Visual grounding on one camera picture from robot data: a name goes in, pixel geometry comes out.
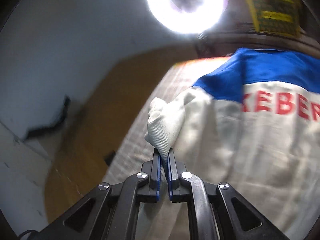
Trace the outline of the white and blue work jacket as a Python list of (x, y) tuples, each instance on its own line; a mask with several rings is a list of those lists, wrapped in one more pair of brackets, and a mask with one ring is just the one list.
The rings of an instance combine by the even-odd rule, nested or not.
[(153, 99), (145, 139), (304, 239), (319, 217), (319, 59), (238, 49), (172, 102)]

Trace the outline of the yellow green storage box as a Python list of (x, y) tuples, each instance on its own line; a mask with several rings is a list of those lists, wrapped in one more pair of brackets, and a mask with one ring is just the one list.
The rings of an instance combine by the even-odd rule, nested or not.
[(298, 9), (292, 0), (246, 0), (255, 31), (297, 38)]

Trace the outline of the plaid bed cover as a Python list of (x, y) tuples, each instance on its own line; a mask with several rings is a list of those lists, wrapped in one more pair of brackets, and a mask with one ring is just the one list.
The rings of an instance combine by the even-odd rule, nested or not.
[(216, 70), (228, 59), (228, 56), (214, 57), (179, 62), (171, 66), (135, 118), (103, 180), (111, 185), (122, 183), (127, 177), (140, 171), (142, 164), (152, 158), (153, 148), (144, 137), (147, 131), (149, 105), (154, 98), (171, 102), (180, 92), (192, 86), (199, 77)]

